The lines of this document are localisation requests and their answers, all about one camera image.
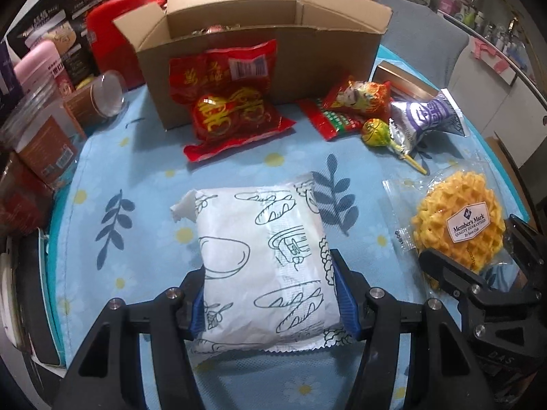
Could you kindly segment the yellow waffle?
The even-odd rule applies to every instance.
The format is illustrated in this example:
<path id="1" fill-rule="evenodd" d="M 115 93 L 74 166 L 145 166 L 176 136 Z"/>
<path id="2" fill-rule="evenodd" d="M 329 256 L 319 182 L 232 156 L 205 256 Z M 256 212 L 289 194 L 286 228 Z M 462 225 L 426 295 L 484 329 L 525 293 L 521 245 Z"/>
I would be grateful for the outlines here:
<path id="1" fill-rule="evenodd" d="M 519 268 L 504 247 L 508 212 L 490 166 L 461 162 L 419 180 L 383 181 L 396 251 L 416 262 L 427 249 L 507 292 Z"/>

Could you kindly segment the silver purple snack packet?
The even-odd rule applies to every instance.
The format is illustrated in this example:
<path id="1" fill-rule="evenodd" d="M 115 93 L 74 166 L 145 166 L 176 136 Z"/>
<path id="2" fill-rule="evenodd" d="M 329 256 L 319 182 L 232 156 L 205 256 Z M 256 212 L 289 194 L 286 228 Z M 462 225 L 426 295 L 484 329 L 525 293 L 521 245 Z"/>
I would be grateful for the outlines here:
<path id="1" fill-rule="evenodd" d="M 392 102 L 389 130 L 404 154 L 410 154 L 430 132 L 469 135 L 465 116 L 446 88 L 428 102 Z"/>

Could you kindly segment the white bread print packet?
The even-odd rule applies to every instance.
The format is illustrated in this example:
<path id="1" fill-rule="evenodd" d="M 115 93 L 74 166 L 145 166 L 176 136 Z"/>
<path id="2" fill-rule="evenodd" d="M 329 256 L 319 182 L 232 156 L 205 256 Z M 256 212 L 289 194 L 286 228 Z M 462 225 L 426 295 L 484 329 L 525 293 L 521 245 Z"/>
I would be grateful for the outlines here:
<path id="1" fill-rule="evenodd" d="M 286 353 L 352 341 L 310 174 L 271 186 L 191 190 L 171 211 L 197 226 L 205 269 L 204 324 L 193 354 Z"/>

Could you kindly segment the yellow green lollipop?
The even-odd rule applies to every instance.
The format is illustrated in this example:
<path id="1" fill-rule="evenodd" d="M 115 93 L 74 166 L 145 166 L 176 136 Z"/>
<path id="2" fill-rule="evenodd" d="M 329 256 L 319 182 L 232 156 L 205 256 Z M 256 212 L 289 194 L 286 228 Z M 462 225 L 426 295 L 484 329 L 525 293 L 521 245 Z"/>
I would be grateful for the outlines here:
<path id="1" fill-rule="evenodd" d="M 365 145 L 369 147 L 388 148 L 398 158 L 404 160 L 407 164 L 423 175 L 427 171 L 407 154 L 401 145 L 398 145 L 391 137 L 390 129 L 387 123 L 381 119 L 366 120 L 362 126 L 361 138 Z"/>

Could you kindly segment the small red orange snack packet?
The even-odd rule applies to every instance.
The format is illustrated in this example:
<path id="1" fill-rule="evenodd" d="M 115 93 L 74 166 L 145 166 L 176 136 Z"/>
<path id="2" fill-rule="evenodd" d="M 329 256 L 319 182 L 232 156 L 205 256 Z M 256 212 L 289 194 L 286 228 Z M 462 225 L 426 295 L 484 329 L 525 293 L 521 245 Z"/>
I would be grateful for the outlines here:
<path id="1" fill-rule="evenodd" d="M 388 123 L 390 103 L 390 82 L 365 82 L 348 75 L 331 88 L 323 98 L 322 107 L 324 110 Z"/>

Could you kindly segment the large red candy bag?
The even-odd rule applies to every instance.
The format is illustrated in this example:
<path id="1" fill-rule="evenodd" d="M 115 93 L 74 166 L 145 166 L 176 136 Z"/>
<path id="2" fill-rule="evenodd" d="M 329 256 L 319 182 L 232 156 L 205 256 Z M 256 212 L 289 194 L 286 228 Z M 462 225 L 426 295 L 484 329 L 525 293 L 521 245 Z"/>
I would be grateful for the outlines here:
<path id="1" fill-rule="evenodd" d="M 192 163 L 289 131 L 293 120 L 269 99 L 277 59 L 275 39 L 254 46 L 206 50 L 172 58 L 172 100 L 185 107 L 198 139 L 186 145 Z"/>

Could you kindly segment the dark red jar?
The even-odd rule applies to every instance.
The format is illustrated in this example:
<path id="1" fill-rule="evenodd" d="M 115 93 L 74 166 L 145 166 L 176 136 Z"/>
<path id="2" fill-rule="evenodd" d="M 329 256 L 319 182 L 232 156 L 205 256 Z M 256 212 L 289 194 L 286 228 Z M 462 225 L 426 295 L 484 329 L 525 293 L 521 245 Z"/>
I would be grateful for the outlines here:
<path id="1" fill-rule="evenodd" d="M 28 235 L 47 225 L 53 192 L 15 152 L 1 153 L 1 236 Z"/>

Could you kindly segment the gold rectangular box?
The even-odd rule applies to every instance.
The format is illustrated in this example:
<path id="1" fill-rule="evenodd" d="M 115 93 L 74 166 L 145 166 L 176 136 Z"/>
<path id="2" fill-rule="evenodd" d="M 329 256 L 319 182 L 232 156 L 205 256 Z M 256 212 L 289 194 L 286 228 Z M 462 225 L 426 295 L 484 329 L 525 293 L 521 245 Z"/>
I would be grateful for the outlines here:
<path id="1" fill-rule="evenodd" d="M 382 60 L 376 66 L 372 81 L 377 83 L 389 82 L 391 95 L 394 99 L 428 102 L 439 93 L 438 89 L 386 60 Z"/>

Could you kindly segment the red green flat snack packet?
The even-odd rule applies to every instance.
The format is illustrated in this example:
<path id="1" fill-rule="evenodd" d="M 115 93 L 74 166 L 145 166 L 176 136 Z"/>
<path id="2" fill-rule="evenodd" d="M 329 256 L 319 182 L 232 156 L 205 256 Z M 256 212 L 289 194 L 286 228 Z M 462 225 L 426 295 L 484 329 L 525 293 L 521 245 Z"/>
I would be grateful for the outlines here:
<path id="1" fill-rule="evenodd" d="M 350 114 L 338 113 L 323 108 L 321 99 L 302 99 L 298 107 L 310 120 L 310 124 L 326 141 L 352 133 L 360 133 L 364 119 Z"/>

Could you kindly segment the grey cushioned chair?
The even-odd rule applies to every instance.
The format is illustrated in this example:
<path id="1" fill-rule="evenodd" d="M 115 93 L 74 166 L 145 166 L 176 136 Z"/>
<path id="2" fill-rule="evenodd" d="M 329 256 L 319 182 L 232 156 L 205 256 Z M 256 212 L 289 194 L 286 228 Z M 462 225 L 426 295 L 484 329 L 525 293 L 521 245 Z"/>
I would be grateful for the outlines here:
<path id="1" fill-rule="evenodd" d="M 447 88 L 469 35 L 428 8 L 408 0 L 378 0 L 392 10 L 381 44 L 438 88 Z"/>

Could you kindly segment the clear jar orange label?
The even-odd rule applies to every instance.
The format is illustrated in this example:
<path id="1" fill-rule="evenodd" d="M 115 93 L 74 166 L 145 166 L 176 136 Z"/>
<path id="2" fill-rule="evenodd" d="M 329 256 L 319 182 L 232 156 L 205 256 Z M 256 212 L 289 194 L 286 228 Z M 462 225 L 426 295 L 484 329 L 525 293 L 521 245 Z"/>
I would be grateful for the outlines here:
<path id="1" fill-rule="evenodd" d="M 1 144 L 54 191 L 71 182 L 85 141 L 52 78 L 41 79 L 1 128 Z"/>

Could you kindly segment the lying brown clear-lid cup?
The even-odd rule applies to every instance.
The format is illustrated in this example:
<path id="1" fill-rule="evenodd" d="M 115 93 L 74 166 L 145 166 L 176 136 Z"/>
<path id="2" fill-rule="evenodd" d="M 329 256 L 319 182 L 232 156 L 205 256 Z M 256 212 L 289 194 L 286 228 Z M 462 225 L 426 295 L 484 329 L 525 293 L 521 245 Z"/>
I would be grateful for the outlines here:
<path id="1" fill-rule="evenodd" d="M 108 70 L 64 99 L 64 107 L 84 128 L 113 120 L 127 107 L 124 78 Z"/>

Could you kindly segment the brown cardboard box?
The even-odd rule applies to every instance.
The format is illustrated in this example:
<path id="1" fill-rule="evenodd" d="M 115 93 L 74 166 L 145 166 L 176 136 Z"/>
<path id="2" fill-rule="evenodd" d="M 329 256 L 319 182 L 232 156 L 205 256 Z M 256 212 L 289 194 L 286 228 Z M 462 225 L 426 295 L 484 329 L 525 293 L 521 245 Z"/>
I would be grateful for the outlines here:
<path id="1" fill-rule="evenodd" d="M 369 77 L 393 11 L 373 0 L 167 0 L 114 24 L 133 47 L 165 129 L 191 121 L 192 96 L 212 89 L 218 64 L 237 85 L 265 80 L 275 104 L 324 96 L 344 77 Z"/>

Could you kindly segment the pink lid canister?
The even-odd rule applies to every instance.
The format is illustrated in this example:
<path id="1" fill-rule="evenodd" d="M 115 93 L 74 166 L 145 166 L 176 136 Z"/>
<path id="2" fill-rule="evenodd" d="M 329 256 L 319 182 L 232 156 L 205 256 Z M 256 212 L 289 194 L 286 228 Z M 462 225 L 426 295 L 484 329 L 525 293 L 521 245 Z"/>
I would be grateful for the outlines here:
<path id="1" fill-rule="evenodd" d="M 55 80 L 60 94 L 71 94 L 75 88 L 69 78 L 55 44 L 50 40 L 40 42 L 14 67 L 22 91 L 29 93 L 42 80 Z"/>

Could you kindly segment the red round lid container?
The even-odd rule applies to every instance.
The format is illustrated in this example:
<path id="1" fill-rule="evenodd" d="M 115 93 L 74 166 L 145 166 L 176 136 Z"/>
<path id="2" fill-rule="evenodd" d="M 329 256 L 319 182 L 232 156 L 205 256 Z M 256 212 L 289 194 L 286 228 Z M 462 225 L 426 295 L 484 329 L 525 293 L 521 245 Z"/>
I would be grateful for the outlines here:
<path id="1" fill-rule="evenodd" d="M 86 16 L 87 39 L 99 71 L 119 72 L 128 89 L 143 85 L 145 79 L 134 48 L 114 24 L 114 20 L 149 2 L 150 0 L 108 0 Z"/>

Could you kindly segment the black printed snack bag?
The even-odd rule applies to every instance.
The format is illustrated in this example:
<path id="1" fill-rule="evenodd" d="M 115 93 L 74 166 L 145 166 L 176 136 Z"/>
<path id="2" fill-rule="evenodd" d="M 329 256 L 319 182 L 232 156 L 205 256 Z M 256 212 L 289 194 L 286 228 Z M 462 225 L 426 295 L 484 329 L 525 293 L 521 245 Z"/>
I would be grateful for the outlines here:
<path id="1" fill-rule="evenodd" d="M 23 58 L 39 43 L 54 43 L 73 86 L 98 74 L 86 17 L 108 0 L 39 0 L 8 32 L 8 44 Z"/>

